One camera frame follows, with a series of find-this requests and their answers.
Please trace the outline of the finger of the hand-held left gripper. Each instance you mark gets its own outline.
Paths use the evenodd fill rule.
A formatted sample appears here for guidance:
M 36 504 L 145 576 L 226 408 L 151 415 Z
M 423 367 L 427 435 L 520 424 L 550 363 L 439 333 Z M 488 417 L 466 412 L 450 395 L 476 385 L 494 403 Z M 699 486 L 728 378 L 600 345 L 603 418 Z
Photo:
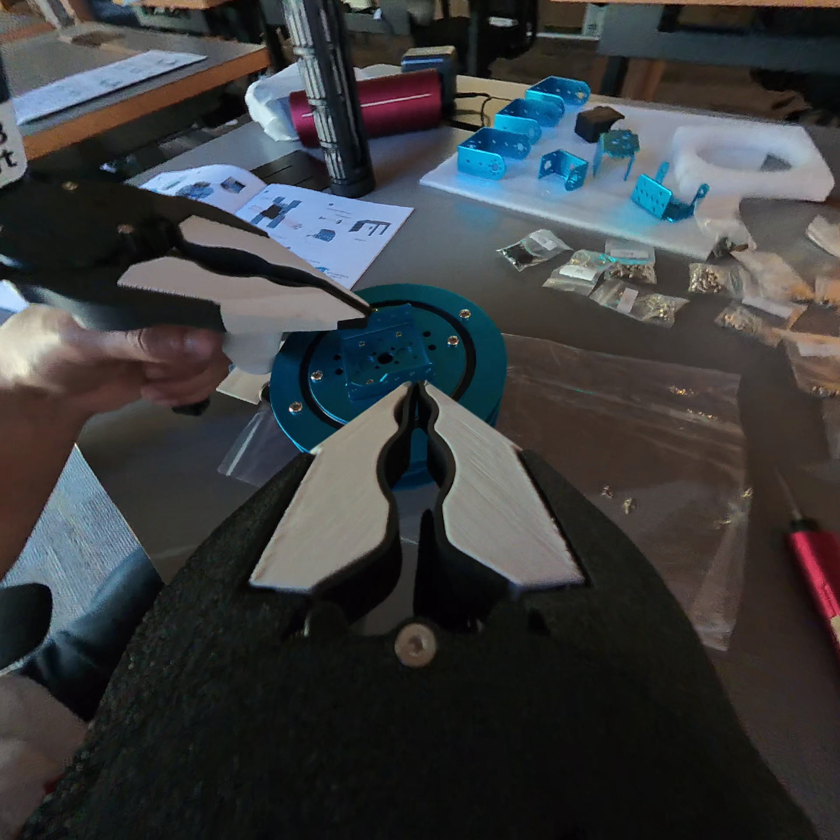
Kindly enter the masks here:
M 315 290 L 353 310 L 355 317 L 371 313 L 364 299 L 262 231 L 208 218 L 187 218 L 178 228 L 183 253 L 203 268 L 228 277 L 263 277 L 280 287 Z
M 330 278 L 270 263 L 233 272 L 183 257 L 160 257 L 128 268 L 119 286 L 211 301 L 230 333 L 335 329 L 370 316 L 366 301 Z

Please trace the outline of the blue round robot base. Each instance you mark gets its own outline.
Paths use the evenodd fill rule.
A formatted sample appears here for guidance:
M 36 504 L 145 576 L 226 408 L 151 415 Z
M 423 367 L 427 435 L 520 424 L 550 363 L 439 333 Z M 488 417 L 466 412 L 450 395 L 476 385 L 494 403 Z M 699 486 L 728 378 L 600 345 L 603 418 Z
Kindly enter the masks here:
M 371 306 L 364 326 L 294 332 L 275 358 L 270 408 L 301 452 L 407 382 L 429 382 L 495 426 L 508 355 L 490 316 L 439 287 L 380 285 L 358 296 Z

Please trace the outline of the red screwdriver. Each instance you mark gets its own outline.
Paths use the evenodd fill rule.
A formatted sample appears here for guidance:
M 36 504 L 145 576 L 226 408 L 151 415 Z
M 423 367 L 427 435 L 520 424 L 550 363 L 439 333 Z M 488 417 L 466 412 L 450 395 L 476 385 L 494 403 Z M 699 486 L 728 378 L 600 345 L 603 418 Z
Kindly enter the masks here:
M 839 658 L 839 539 L 822 524 L 800 509 L 791 489 L 779 470 L 777 480 L 791 513 L 785 535 L 786 545 L 805 588 L 815 614 L 830 637 L 836 658 Z

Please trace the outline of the person's left forearm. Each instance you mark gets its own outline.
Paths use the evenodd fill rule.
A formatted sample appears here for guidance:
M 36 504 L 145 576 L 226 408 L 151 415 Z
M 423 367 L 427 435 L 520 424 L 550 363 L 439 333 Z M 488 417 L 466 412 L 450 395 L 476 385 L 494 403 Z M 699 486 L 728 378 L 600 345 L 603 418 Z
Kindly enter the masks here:
M 88 415 L 30 390 L 2 390 L 1 576 L 25 549 Z

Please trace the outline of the neighbouring grey desk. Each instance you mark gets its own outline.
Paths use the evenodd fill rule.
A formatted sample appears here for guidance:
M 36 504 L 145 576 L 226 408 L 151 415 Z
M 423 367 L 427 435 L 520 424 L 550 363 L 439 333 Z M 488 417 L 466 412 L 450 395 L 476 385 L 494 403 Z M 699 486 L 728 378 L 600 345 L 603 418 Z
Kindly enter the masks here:
M 101 23 L 2 40 L 3 67 L 14 98 L 64 77 L 153 50 L 198 55 L 201 59 L 24 123 L 19 130 L 28 159 L 34 161 L 63 151 L 158 112 L 179 110 L 194 99 L 268 67 L 262 45 Z

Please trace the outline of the black flat device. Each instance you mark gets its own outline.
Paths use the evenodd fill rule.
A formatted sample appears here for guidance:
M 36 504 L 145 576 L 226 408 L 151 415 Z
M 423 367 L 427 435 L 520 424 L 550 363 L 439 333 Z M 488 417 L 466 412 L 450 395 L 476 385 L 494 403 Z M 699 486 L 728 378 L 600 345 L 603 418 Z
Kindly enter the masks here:
M 326 165 L 303 150 L 294 150 L 250 170 L 267 185 L 299 186 L 316 192 L 329 191 Z

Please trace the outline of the printed instruction manual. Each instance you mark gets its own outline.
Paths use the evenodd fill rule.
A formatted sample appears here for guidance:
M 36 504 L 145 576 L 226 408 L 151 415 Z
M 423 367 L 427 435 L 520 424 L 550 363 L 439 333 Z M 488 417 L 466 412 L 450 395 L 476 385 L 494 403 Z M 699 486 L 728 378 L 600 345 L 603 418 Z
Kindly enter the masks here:
M 231 227 L 262 231 L 351 292 L 412 213 L 410 207 L 354 200 L 294 185 L 267 185 L 250 171 L 231 164 L 164 172 L 144 183 L 143 189 L 185 199 L 187 215 L 182 221 L 208 218 Z M 178 235 L 180 222 L 175 224 Z M 167 256 L 189 259 L 181 249 L 181 236 L 160 257 Z M 197 302 L 205 301 L 154 293 L 164 296 L 166 308 L 157 319 L 167 323 L 176 322 L 177 302 L 190 300 L 186 310 L 196 314 Z M 219 307 L 213 304 L 223 325 Z M 343 322 L 337 327 L 357 322 Z M 257 332 L 228 332 L 223 328 L 227 357 L 241 371 L 253 375 L 270 372 L 290 333 L 312 331 L 286 332 L 270 327 Z

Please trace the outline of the black ribbed cylinder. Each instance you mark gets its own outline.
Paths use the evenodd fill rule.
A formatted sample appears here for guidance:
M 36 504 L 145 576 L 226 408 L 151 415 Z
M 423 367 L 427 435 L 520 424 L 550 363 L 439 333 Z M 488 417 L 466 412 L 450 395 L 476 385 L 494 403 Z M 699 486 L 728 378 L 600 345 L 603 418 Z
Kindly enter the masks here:
M 342 5 L 283 1 L 282 7 L 332 194 L 366 196 L 375 189 L 375 174 Z

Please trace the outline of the red metal cylinder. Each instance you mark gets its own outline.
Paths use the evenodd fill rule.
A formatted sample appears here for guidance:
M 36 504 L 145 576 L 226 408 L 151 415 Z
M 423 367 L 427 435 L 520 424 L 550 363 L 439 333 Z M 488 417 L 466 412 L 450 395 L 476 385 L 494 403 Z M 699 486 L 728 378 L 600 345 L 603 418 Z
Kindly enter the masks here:
M 290 119 L 300 142 L 308 148 L 319 145 L 320 128 L 345 128 L 350 138 L 364 132 L 367 139 L 430 130 L 444 112 L 444 85 L 436 69 L 368 77 L 358 75 L 355 91 L 359 108 L 344 99 L 315 108 L 304 90 L 289 95 Z

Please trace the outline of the dark grey box device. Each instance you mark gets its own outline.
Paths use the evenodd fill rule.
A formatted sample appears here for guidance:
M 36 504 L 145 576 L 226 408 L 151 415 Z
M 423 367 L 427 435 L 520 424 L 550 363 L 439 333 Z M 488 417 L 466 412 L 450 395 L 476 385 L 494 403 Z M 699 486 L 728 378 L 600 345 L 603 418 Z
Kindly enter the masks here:
M 435 70 L 441 90 L 443 111 L 455 110 L 459 56 L 454 45 L 413 47 L 401 59 L 402 72 Z

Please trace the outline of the group of small screw bags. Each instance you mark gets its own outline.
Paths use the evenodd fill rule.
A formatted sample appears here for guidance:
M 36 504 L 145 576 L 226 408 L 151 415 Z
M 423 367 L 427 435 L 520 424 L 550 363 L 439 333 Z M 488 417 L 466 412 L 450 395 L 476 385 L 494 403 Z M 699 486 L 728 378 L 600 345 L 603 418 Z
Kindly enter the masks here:
M 838 222 L 816 215 L 790 258 L 724 238 L 682 279 L 679 293 L 667 293 L 652 249 L 607 241 L 601 253 L 573 254 L 543 286 L 662 329 L 682 323 L 685 312 L 707 314 L 722 335 L 781 348 L 796 388 L 820 402 L 827 451 L 837 460 Z

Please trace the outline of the dark blue trousers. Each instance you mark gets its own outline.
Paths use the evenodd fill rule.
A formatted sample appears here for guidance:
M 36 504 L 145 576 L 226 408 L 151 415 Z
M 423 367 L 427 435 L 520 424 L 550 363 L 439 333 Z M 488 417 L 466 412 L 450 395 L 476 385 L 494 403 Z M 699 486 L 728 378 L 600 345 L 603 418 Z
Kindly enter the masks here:
M 138 548 L 101 583 L 89 608 L 49 635 L 14 674 L 44 687 L 84 722 L 96 715 L 114 669 L 164 583 Z

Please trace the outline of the white foam sheet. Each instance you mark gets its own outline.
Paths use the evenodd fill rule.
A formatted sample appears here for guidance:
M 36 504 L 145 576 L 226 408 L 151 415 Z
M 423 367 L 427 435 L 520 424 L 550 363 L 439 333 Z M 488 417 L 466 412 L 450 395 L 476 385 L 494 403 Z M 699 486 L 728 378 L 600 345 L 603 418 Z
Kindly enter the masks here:
M 677 184 L 676 163 L 671 157 L 675 131 L 695 125 L 719 129 L 741 120 L 728 115 L 655 108 L 640 101 L 597 98 L 595 102 L 621 112 L 625 116 L 622 126 L 638 134 L 640 151 L 627 180 L 623 179 L 627 163 L 611 159 L 602 163 L 597 176 L 588 172 L 582 188 L 571 192 L 565 190 L 564 181 L 557 175 L 538 176 L 542 156 L 552 151 L 568 151 L 592 162 L 595 147 L 574 133 L 572 113 L 554 129 L 544 129 L 526 159 L 505 159 L 506 170 L 498 181 L 461 172 L 457 153 L 452 153 L 426 173 L 420 183 L 444 193 L 604 235 L 634 239 L 691 258 L 708 257 L 719 234 L 698 225 L 695 217 L 673 224 L 659 221 L 633 204 L 631 194 L 639 175 L 653 176 L 664 161 L 669 161 L 665 184 L 681 200 L 689 201 L 698 182 Z

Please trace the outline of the blue perforated U bracket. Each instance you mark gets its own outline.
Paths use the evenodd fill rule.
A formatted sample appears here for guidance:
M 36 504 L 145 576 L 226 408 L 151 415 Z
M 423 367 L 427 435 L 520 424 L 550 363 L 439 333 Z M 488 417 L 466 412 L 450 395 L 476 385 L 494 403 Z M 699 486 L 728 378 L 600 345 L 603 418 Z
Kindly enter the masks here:
M 707 183 L 701 183 L 692 201 L 683 202 L 664 184 L 668 171 L 669 162 L 663 161 L 654 176 L 639 175 L 631 194 L 631 201 L 656 219 L 673 224 L 693 217 L 710 187 Z

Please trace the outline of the blue claw-shaped bracket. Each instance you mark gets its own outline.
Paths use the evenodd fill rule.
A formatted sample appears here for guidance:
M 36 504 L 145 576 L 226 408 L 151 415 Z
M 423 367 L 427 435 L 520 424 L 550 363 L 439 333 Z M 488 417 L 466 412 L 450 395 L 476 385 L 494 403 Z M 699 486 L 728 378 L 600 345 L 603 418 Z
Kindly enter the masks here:
M 606 161 L 625 161 L 623 180 L 626 182 L 634 167 L 635 156 L 640 150 L 638 134 L 629 129 L 610 129 L 600 135 L 595 146 L 592 175 L 596 177 Z

